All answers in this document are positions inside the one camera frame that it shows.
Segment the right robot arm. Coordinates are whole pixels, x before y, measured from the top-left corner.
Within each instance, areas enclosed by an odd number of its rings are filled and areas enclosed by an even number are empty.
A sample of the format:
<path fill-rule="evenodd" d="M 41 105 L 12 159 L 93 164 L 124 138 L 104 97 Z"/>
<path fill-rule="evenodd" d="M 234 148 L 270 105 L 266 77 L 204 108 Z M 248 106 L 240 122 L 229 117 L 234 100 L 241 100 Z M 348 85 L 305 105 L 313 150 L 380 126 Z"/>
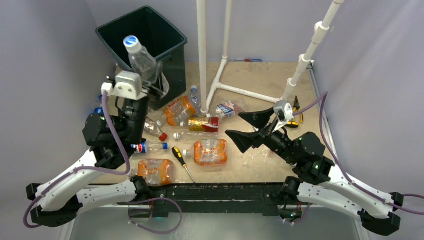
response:
<path fill-rule="evenodd" d="M 404 196 L 386 193 L 344 173 L 341 167 L 324 155 L 326 147 L 313 132 L 290 139 L 287 130 L 269 122 L 273 109 L 242 112 L 239 116 L 256 128 L 255 132 L 226 130 L 240 152 L 266 146 L 287 164 L 295 176 L 285 179 L 280 191 L 282 200 L 322 206 L 348 215 L 361 222 L 366 230 L 389 236 L 400 229 L 401 218 L 395 214 Z"/>

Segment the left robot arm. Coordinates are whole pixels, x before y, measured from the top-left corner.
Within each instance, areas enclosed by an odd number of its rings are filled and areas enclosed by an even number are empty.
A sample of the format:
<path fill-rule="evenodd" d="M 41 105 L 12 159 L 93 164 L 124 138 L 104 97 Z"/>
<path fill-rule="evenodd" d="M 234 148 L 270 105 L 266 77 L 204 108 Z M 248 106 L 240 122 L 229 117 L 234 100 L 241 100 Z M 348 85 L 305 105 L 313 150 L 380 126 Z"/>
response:
<path fill-rule="evenodd" d="M 167 81 L 161 63 L 152 78 L 121 71 L 102 84 L 103 112 L 89 115 L 82 131 L 87 151 L 54 179 L 26 187 L 31 201 L 23 217 L 27 228 L 56 228 L 105 205 L 149 201 L 150 190 L 141 176 L 98 188 L 90 188 L 90 184 L 103 174 L 124 176 L 130 172 L 130 157 L 136 151 L 134 145 L 143 139 L 149 102 L 168 92 L 156 86 L 158 81 Z"/>

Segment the clear Pocari Sweat bottle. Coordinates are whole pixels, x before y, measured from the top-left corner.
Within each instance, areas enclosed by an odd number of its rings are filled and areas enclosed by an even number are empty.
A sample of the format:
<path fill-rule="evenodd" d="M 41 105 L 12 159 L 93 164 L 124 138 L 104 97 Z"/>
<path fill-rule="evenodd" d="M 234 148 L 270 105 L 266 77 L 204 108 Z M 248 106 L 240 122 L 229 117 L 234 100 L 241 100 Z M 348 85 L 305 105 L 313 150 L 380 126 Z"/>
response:
<path fill-rule="evenodd" d="M 151 87 L 155 81 L 157 60 L 134 35 L 125 37 L 123 45 L 128 52 L 129 62 L 133 71 L 141 76 L 146 86 Z"/>

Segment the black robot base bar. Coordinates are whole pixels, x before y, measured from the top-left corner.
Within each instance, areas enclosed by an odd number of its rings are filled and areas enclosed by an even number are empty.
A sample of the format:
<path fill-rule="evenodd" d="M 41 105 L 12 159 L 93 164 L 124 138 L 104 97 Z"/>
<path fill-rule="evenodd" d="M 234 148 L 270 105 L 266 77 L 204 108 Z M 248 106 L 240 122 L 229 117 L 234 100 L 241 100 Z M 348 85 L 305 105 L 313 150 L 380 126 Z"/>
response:
<path fill-rule="evenodd" d="M 170 213 L 261 214 L 278 216 L 281 206 L 299 202 L 300 181 L 268 183 L 176 183 L 143 190 L 130 205 L 144 205 L 152 199 L 152 216 Z"/>

